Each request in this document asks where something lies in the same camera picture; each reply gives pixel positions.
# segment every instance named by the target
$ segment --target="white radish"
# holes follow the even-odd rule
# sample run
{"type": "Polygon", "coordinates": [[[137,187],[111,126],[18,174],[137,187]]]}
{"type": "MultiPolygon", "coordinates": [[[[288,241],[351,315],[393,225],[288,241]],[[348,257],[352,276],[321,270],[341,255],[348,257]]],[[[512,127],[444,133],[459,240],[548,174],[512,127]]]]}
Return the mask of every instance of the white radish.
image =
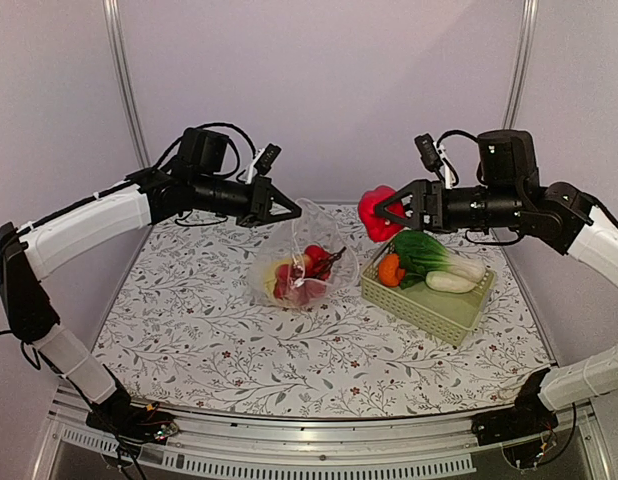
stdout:
{"type": "Polygon", "coordinates": [[[467,293],[476,288],[476,283],[448,272],[429,272],[425,281],[439,292],[467,293]]]}

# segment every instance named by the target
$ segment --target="table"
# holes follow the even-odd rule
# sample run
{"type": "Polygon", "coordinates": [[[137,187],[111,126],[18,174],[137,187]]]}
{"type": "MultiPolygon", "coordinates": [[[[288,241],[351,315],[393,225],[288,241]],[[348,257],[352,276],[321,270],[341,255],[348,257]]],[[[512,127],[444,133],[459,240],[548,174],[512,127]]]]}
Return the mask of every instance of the table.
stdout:
{"type": "MultiPolygon", "coordinates": [[[[377,248],[354,206],[327,205],[361,264],[377,248]]],[[[204,213],[194,222],[213,219],[204,213]]],[[[512,403],[549,356],[502,251],[438,237],[498,279],[455,348],[360,298],[298,311],[251,304],[245,282],[275,226],[154,227],[94,349],[130,392],[172,405],[313,417],[440,414],[512,403]]]]}

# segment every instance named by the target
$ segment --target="green basket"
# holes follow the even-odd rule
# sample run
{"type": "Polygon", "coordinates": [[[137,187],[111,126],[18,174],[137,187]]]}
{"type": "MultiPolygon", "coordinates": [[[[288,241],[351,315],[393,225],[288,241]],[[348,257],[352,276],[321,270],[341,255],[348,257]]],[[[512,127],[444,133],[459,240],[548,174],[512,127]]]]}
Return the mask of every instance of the green basket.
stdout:
{"type": "Polygon", "coordinates": [[[362,298],[445,342],[460,346],[467,334],[476,330],[496,274],[487,270],[476,288],[461,294],[437,292],[425,282],[404,290],[388,288],[378,281],[378,265],[390,253],[393,253],[393,243],[387,242],[364,267],[362,298]]]}

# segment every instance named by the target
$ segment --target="leafy green vegetable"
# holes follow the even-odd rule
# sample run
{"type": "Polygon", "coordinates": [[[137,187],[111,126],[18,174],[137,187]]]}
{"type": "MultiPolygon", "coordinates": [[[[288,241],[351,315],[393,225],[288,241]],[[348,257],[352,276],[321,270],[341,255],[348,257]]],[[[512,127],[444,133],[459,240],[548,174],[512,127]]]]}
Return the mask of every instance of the leafy green vegetable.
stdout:
{"type": "Polygon", "coordinates": [[[447,272],[429,272],[426,282],[429,288],[439,292],[467,293],[476,288],[472,281],[447,272]]]}
{"type": "Polygon", "coordinates": [[[413,287],[416,283],[420,283],[425,279],[424,275],[414,272],[408,272],[405,274],[404,278],[400,281],[400,288],[403,290],[405,288],[413,287]]]}
{"type": "Polygon", "coordinates": [[[447,272],[477,283],[486,272],[480,260],[456,255],[424,232],[403,230],[394,237],[393,244],[400,257],[400,267],[407,270],[407,274],[417,273],[424,277],[429,272],[447,272]]]}

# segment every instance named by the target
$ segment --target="clear plastic bag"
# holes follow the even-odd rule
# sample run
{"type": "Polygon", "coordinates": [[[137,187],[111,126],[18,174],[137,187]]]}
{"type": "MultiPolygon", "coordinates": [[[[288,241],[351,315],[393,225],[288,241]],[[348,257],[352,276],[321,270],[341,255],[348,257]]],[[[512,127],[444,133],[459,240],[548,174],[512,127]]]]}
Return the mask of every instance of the clear plastic bag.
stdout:
{"type": "Polygon", "coordinates": [[[336,220],[311,200],[296,203],[302,216],[273,231],[247,275],[257,303],[309,306],[358,280],[358,259],[336,220]]]}

